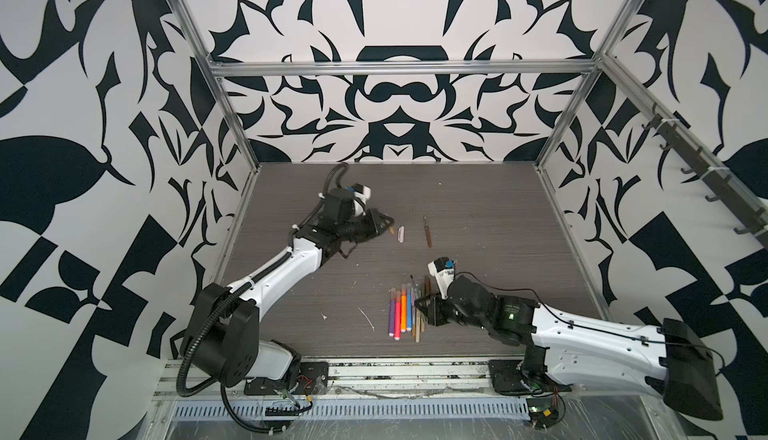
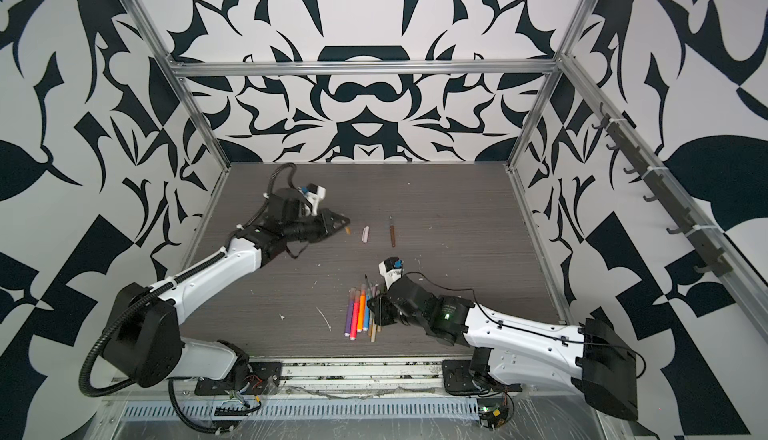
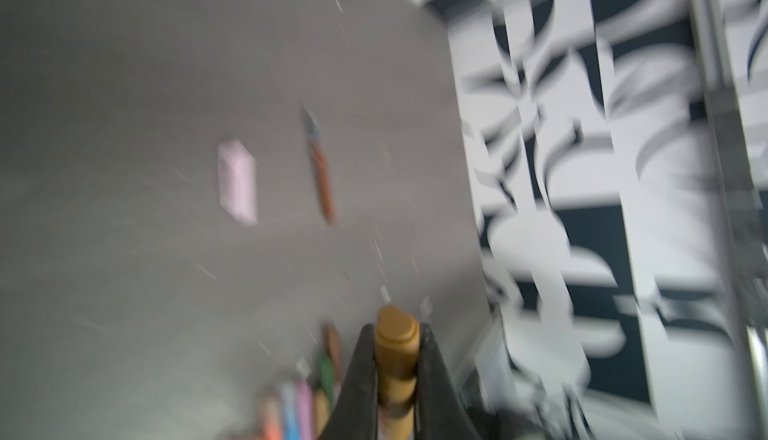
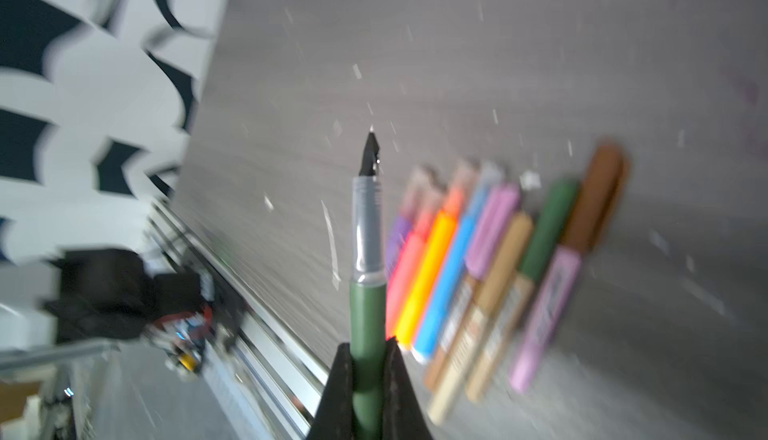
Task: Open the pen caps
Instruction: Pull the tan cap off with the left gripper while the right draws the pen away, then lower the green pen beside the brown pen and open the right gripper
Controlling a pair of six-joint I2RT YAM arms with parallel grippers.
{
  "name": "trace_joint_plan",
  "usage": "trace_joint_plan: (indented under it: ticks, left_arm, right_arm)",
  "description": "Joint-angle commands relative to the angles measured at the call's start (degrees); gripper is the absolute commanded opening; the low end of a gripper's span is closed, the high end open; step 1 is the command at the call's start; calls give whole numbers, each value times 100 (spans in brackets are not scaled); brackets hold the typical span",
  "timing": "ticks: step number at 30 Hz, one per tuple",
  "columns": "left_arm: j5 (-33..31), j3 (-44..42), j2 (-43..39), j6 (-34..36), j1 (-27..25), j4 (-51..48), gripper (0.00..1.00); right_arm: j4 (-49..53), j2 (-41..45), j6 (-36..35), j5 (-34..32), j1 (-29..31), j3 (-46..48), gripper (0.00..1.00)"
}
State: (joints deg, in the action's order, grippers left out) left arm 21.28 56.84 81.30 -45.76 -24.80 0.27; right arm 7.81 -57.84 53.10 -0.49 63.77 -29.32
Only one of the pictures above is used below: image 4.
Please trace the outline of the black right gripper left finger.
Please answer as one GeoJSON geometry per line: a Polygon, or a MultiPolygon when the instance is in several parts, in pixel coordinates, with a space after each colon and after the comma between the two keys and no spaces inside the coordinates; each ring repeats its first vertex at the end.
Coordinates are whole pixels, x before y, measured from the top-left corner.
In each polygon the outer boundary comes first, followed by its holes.
{"type": "Polygon", "coordinates": [[[353,360],[348,343],[338,345],[307,440],[352,440],[353,360]]]}

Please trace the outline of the brown capped pink marker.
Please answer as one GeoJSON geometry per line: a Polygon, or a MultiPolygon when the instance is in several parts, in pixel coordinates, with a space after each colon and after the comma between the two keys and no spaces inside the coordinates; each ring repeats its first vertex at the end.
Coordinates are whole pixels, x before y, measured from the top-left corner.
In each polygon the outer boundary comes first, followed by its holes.
{"type": "Polygon", "coordinates": [[[532,383],[582,262],[598,245],[618,207],[629,171],[628,156],[618,143],[606,141],[597,147],[529,313],[525,337],[510,370],[515,391],[524,393],[532,383]]]}

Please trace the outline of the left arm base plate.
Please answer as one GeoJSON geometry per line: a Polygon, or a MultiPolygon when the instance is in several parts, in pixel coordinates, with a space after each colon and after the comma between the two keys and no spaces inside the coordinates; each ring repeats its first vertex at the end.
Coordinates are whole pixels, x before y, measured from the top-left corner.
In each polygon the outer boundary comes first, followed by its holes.
{"type": "Polygon", "coordinates": [[[42,300],[40,307],[57,319],[59,343],[132,340],[166,317],[203,310],[197,273],[152,276],[132,250],[69,250],[49,264],[59,272],[59,296],[42,300]]]}

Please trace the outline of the green marker pen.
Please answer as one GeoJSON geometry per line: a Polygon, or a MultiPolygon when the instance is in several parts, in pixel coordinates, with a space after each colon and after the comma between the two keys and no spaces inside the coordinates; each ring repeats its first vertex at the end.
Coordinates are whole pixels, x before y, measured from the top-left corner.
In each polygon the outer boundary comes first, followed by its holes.
{"type": "Polygon", "coordinates": [[[382,430],[387,273],[382,246],[379,151],[377,137],[370,130],[360,170],[352,181],[350,352],[356,439],[379,439],[382,430]]]}

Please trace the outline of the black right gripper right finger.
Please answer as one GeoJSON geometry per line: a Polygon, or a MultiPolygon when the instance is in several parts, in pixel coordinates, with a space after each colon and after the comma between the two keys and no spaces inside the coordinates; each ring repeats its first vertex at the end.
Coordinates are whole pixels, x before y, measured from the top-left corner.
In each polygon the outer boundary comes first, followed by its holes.
{"type": "Polygon", "coordinates": [[[382,439],[432,440],[397,340],[386,343],[382,439]]]}

